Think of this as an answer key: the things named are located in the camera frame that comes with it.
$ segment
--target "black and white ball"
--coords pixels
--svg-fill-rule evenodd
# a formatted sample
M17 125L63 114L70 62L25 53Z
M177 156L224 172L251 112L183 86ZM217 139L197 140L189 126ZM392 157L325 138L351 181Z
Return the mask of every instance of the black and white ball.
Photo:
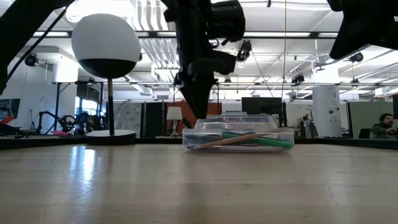
M87 72L100 78L120 78L136 66L141 45L134 29L122 18L93 14L75 26L72 49Z

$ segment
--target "wooden table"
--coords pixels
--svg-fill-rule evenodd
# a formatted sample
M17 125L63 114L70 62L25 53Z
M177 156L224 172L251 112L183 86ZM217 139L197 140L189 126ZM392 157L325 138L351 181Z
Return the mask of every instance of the wooden table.
M177 145L0 151L0 218L18 223L398 223L398 151L286 155Z

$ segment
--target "person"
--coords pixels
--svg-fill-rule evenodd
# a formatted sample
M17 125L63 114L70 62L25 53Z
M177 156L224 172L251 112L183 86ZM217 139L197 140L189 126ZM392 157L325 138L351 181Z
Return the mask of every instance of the person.
M375 124L371 129L371 139L397 139L397 129L393 128L394 116L385 113L380 117L380 123Z

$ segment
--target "ball stand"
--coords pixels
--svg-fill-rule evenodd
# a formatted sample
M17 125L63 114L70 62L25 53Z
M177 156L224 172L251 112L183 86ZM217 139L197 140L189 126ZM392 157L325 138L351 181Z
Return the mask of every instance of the ball stand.
M108 79L108 105L109 130L87 133L87 144L94 146L125 146L134 144L136 141L136 132L114 129L112 78Z

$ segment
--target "fluorescent light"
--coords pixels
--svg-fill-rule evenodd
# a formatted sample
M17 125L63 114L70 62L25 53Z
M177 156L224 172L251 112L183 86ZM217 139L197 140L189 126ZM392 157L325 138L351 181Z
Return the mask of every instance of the fluorescent light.
M329 58L329 59L326 61L326 63L332 63L333 61L334 61L334 59Z
M35 32L33 37L41 37L43 36L44 32ZM68 32L49 32L47 37L69 37Z
M173 85L172 82L131 82L130 84L140 84L140 85Z
M242 7L267 7L267 2L240 2ZM289 2L287 5L287 9L291 10L299 10L299 11L331 11L330 6L328 4L314 4L314 6L303 6L303 4L298 4ZM285 9L284 2L273 2L271 8L281 8Z
M245 32L244 37L309 37L309 32Z
M157 35L159 37L175 37L176 33L175 32L158 32Z
M319 33L318 37L337 37L338 33Z
M148 37L149 36L148 32L136 32L136 34L138 37Z

